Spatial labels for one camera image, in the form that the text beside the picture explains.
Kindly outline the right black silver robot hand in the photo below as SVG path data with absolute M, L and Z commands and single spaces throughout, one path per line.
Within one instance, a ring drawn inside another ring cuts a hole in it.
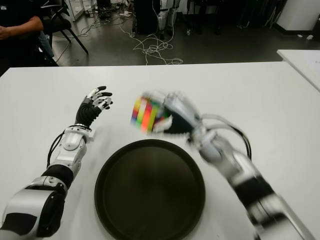
M 160 103 L 159 109 L 168 116 L 153 125 L 152 133 L 190 134 L 202 125 L 198 110 L 184 94 L 175 91 L 153 95 L 152 99 Z

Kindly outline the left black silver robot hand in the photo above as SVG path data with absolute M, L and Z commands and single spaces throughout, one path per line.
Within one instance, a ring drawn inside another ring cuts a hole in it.
M 90 128 L 92 123 L 103 110 L 109 110 L 112 101 L 112 92 L 107 91 L 107 86 L 98 86 L 89 92 L 81 102 L 75 117 L 75 125 Z

